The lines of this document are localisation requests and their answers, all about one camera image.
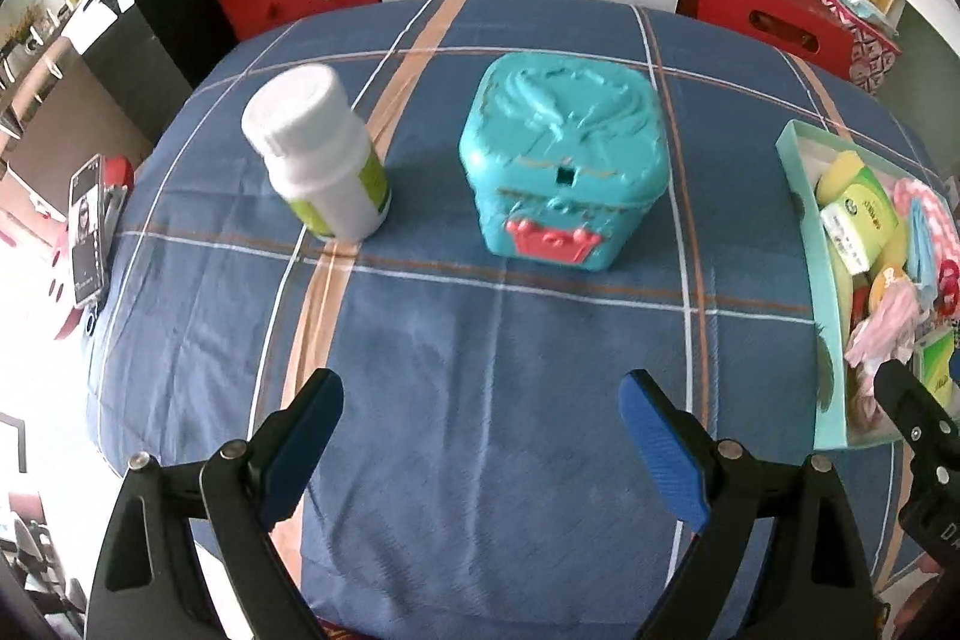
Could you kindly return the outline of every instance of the smartphone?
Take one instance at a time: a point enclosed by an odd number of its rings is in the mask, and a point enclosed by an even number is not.
[[[95,301],[107,287],[103,224],[104,157],[95,155],[70,178],[67,239],[77,307]]]

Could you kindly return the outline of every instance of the light green open box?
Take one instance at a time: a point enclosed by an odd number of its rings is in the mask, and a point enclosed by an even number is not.
[[[817,418],[813,447],[818,451],[866,448],[901,439],[889,421],[870,432],[862,432],[847,421],[847,379],[840,310],[827,250],[829,240],[820,223],[820,208],[814,196],[817,181],[844,150],[856,150],[863,163],[888,189],[901,177],[913,176],[869,150],[802,121],[790,121],[776,140],[776,152],[781,157],[787,183],[800,213],[800,234],[810,277],[813,320],[817,326]],[[947,412],[953,420],[960,418],[960,393],[953,394]]]

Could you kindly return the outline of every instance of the turquoise toy treasure chest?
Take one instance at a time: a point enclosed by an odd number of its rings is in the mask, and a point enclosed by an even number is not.
[[[543,52],[487,69],[460,160],[491,253],[593,271],[610,266],[670,176],[649,79]]]

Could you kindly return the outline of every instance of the red cardboard box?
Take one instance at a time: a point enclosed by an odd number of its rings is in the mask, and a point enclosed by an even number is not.
[[[887,71],[904,52],[889,37],[861,20],[838,0],[820,0],[853,33],[848,79],[870,95],[883,84]]]
[[[677,11],[851,78],[853,33],[817,0],[680,0]]]

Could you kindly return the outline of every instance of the white bottle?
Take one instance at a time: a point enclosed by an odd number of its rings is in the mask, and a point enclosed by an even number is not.
[[[360,242],[387,217],[390,186],[336,71],[297,66],[253,94],[240,121],[270,182],[307,229]]]

